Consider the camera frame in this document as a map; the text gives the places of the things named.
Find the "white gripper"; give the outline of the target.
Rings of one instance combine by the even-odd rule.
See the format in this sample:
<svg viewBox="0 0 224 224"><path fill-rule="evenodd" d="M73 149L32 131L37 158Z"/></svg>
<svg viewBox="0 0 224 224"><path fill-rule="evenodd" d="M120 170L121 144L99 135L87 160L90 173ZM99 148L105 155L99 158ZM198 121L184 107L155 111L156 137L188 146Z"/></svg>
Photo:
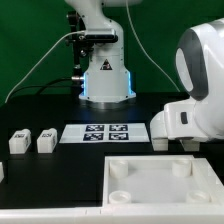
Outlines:
<svg viewBox="0 0 224 224"><path fill-rule="evenodd" d="M195 103L193 99L167 103L150 122L151 138L207 141L209 137L195 121Z"/></svg>

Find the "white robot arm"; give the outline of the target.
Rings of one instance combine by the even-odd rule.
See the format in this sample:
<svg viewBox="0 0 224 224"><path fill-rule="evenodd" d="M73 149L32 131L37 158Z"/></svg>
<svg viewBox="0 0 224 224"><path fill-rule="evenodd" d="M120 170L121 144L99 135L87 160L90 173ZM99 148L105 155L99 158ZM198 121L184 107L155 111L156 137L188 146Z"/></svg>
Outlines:
<svg viewBox="0 0 224 224"><path fill-rule="evenodd" d="M65 0L83 19L81 39L93 44L80 98L97 104L135 96L124 66L123 29L102 8L142 0ZM224 139L224 18L192 27L182 35L175 56L189 98L168 103L150 122L151 138Z"/></svg>

